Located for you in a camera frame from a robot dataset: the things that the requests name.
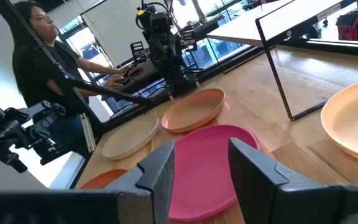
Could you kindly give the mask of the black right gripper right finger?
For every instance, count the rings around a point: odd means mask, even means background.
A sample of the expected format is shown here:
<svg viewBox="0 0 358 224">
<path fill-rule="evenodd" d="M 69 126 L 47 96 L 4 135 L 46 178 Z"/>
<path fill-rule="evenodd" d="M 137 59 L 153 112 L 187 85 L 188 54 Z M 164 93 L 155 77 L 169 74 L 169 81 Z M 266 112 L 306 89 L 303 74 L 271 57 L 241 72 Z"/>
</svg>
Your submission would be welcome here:
<svg viewBox="0 0 358 224">
<path fill-rule="evenodd" d="M 339 224 L 344 187 L 320 184 L 238 138 L 228 158 L 246 224 Z"/>
</svg>

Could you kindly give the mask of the pink plate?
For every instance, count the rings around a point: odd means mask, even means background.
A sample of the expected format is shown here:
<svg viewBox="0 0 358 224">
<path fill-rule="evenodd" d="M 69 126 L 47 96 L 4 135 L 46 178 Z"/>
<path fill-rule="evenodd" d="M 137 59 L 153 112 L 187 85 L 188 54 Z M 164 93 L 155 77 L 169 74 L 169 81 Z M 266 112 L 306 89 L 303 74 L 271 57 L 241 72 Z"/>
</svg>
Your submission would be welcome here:
<svg viewBox="0 0 358 224">
<path fill-rule="evenodd" d="M 207 219 L 236 202 L 228 160 L 230 138 L 259 149 L 250 131 L 233 125 L 209 126 L 175 142 L 169 219 L 185 222 Z"/>
</svg>

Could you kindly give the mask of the silver metal bracket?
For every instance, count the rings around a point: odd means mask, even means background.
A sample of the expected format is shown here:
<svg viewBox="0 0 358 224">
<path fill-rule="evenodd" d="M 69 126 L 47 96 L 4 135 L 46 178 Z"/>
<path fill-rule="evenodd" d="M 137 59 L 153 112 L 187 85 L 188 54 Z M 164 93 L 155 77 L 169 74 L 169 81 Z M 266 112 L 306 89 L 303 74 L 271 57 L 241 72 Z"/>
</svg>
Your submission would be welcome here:
<svg viewBox="0 0 358 224">
<path fill-rule="evenodd" d="M 87 143 L 88 152 L 92 153 L 96 149 L 96 142 L 94 139 L 91 123 L 85 113 L 80 114 L 80 118 L 81 118 L 83 132 Z"/>
</svg>

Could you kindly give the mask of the person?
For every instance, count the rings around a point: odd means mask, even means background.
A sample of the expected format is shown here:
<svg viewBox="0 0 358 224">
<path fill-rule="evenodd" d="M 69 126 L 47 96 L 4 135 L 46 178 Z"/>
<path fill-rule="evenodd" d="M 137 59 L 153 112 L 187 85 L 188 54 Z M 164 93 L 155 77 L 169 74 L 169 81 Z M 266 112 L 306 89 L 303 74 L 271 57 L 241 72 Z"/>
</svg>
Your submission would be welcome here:
<svg viewBox="0 0 358 224">
<path fill-rule="evenodd" d="M 36 3 L 21 1 L 15 3 L 14 7 L 64 71 L 79 79 L 82 78 L 79 69 L 86 72 L 105 73 L 110 76 L 104 84 L 106 88 L 118 89 L 122 86 L 121 81 L 127 67 L 116 69 L 91 62 L 78 55 L 66 44 L 58 41 L 58 29 L 54 21 Z M 49 127 L 50 138 L 57 147 L 66 146 L 85 157 L 88 154 L 88 149 L 80 114 L 72 105 L 68 104 L 64 93 L 52 79 L 52 71 L 44 66 L 40 57 L 36 56 L 34 48 L 19 33 L 15 33 L 13 36 L 12 67 L 17 87 L 26 105 L 33 106 L 46 100 L 63 106 L 66 109 L 66 115 Z"/>
</svg>

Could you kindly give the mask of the orange plate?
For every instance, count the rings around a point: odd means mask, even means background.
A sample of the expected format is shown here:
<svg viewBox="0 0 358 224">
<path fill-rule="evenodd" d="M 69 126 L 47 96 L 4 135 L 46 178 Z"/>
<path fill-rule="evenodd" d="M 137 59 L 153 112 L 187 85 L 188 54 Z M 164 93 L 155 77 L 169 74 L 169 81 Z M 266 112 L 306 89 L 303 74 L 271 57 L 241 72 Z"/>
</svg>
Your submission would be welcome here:
<svg viewBox="0 0 358 224">
<path fill-rule="evenodd" d="M 87 183 L 82 185 L 80 189 L 103 189 L 111 182 L 114 182 L 116 179 L 120 178 L 126 172 L 127 170 L 125 169 L 109 170 L 89 180 Z"/>
</svg>

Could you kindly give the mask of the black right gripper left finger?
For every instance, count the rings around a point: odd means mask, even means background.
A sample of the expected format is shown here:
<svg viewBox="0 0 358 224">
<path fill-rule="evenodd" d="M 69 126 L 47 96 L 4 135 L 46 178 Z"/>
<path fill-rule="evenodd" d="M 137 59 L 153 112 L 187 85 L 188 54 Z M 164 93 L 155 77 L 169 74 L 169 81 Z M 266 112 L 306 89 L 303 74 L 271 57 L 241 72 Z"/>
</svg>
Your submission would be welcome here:
<svg viewBox="0 0 358 224">
<path fill-rule="evenodd" d="M 168 224 L 174 148 L 174 140 L 165 141 L 106 187 L 115 196 L 111 224 Z"/>
</svg>

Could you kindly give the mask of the cream plate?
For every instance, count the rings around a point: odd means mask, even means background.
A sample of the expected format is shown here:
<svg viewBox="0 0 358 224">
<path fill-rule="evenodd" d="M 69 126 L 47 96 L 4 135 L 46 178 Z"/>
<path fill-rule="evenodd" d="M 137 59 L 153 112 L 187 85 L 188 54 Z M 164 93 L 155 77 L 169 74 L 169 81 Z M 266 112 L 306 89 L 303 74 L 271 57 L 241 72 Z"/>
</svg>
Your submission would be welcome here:
<svg viewBox="0 0 358 224">
<path fill-rule="evenodd" d="M 328 100 L 321 111 L 321 124 L 343 151 L 358 159 L 358 83 Z"/>
</svg>

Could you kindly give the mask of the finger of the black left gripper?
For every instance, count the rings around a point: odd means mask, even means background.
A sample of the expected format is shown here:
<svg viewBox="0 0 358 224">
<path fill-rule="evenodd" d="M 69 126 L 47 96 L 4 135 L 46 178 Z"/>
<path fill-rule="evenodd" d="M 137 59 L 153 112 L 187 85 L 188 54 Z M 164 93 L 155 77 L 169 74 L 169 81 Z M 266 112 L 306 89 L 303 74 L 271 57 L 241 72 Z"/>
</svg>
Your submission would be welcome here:
<svg viewBox="0 0 358 224">
<path fill-rule="evenodd" d="M 149 48 L 145 48 L 143 46 L 142 41 L 133 42 L 130 44 L 132 57 L 134 59 L 134 63 L 137 65 L 139 63 L 146 62 L 148 56 L 150 55 Z"/>
<path fill-rule="evenodd" d="M 198 50 L 196 41 L 196 32 L 194 30 L 184 31 L 181 35 L 181 48 L 187 52 L 194 52 Z"/>
</svg>

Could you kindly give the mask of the peach plate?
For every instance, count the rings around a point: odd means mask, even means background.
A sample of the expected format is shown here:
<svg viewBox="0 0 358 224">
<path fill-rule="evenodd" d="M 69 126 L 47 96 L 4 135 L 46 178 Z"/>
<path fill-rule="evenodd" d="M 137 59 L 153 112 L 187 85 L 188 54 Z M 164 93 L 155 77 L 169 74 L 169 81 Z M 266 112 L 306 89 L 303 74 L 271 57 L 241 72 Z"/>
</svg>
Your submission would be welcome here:
<svg viewBox="0 0 358 224">
<path fill-rule="evenodd" d="M 195 130 L 223 110 L 225 93 L 217 88 L 197 91 L 177 101 L 163 115 L 161 124 L 171 133 Z"/>
</svg>

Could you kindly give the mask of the grey beige plate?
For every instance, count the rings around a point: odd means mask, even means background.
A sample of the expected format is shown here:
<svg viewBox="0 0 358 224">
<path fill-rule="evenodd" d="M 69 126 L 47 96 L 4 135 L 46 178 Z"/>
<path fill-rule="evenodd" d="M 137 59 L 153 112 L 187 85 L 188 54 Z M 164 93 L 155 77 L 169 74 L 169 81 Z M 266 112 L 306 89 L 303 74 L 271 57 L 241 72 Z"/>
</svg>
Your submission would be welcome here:
<svg viewBox="0 0 358 224">
<path fill-rule="evenodd" d="M 159 119 L 155 115 L 136 118 L 117 130 L 102 148 L 102 155 L 118 161 L 143 148 L 156 134 Z"/>
</svg>

